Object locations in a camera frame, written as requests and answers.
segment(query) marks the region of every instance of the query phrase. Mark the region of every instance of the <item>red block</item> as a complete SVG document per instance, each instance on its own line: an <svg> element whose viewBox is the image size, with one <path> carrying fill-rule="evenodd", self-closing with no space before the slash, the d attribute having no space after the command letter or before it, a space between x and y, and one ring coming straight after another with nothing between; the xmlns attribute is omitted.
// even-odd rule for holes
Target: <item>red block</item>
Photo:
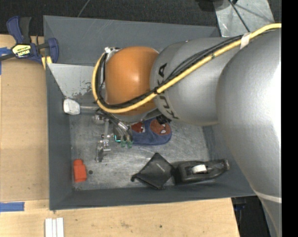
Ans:
<svg viewBox="0 0 298 237"><path fill-rule="evenodd" d="M81 159L73 162L74 182L84 182L87 179L86 167Z"/></svg>

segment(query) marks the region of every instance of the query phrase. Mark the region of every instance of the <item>black carpet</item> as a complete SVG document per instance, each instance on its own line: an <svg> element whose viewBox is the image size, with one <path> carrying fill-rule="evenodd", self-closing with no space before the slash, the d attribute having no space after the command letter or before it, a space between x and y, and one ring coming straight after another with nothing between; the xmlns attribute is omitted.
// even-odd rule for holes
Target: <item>black carpet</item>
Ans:
<svg viewBox="0 0 298 237"><path fill-rule="evenodd" d="M43 15L77 17L87 0L0 0L0 33L7 32L12 16L32 17L30 34L43 36ZM282 0L268 0L275 22L282 21ZM81 17L183 25L217 26L209 0L91 0ZM237 220L242 237L269 236L261 204L256 197L242 200Z"/></svg>

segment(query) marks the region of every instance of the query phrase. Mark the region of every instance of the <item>yellow cable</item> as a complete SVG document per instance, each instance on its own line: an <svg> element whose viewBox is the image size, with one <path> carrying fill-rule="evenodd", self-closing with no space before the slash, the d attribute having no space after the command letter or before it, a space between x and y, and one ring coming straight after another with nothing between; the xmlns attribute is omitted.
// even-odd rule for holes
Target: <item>yellow cable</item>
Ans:
<svg viewBox="0 0 298 237"><path fill-rule="evenodd" d="M262 28L250 33L250 37L249 39L253 39L256 36L268 31L268 30L272 30L272 29L277 29L277 28L282 28L282 24L277 23L277 24L270 24L270 25L266 25L263 26ZM182 72L180 75L178 75L177 77L175 77L174 79L172 79L171 81L167 82L165 85L161 86L160 88L157 89L157 92L160 94L163 91L165 91L166 89L168 89L169 87L173 86L174 84L176 84L178 81L182 80L184 77L186 77L187 75L189 75L190 73L192 73L193 71L195 71L196 69L198 69L199 67L201 67L202 65L204 65L205 63L211 61L212 59L214 59L215 57L222 55L223 53L239 46L241 44L241 40L237 40L235 42L232 42L231 44L228 44L227 46L219 49L218 51L214 52L212 55L209 55L207 57L205 57L204 59L202 59L201 61L197 62L196 64L194 64L193 66L191 66L189 69L185 70L184 72ZM124 113L124 112L128 112L131 110L134 110L142 105L144 105L145 103L149 102L150 100L152 100L153 98L155 98L158 94L156 93L151 93L149 96L147 96L146 98L142 99L141 101L128 106L128 107L124 107L124 108L120 108L120 109L111 109L111 108L107 108L105 107L99 100L98 100L98 96L96 93L96 89L95 89L95 79L96 79L96 74L97 74L97 69L99 67L100 64L100 60L102 59L104 53L102 54L102 56L98 59L96 66L94 68L94 72L93 72L93 78L92 78L92 91L93 91L93 95L95 100L97 101L97 104L99 105L99 107L101 109L103 109L106 112L109 113Z"/></svg>

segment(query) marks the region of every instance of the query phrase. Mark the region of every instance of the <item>metal bracket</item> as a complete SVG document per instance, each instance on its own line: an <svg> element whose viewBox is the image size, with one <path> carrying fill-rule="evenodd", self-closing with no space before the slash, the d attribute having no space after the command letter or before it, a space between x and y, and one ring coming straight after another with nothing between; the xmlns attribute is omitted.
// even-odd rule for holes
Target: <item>metal bracket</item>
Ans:
<svg viewBox="0 0 298 237"><path fill-rule="evenodd" d="M105 121L104 134L101 135L102 140L97 142L96 158L95 158L95 161L97 162L102 162L104 156L107 155L109 151L111 151L111 148L109 146L109 139L114 136L114 134L108 134L109 120L105 118L104 121Z"/></svg>

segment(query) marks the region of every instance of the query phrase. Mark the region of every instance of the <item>clamp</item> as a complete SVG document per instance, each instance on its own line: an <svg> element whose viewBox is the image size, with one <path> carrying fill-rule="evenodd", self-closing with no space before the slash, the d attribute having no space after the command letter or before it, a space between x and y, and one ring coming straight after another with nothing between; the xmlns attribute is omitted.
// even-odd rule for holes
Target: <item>clamp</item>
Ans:
<svg viewBox="0 0 298 237"><path fill-rule="evenodd" d="M6 25L8 32L16 41L16 44L10 49L11 53L0 56L0 62L13 57L17 59L28 59L43 64L43 56L39 53L40 49L49 47L50 57L53 63L56 63L59 57L58 43L55 38L50 38L47 43L31 43L29 36L29 24L31 17L14 16L10 18Z"/></svg>

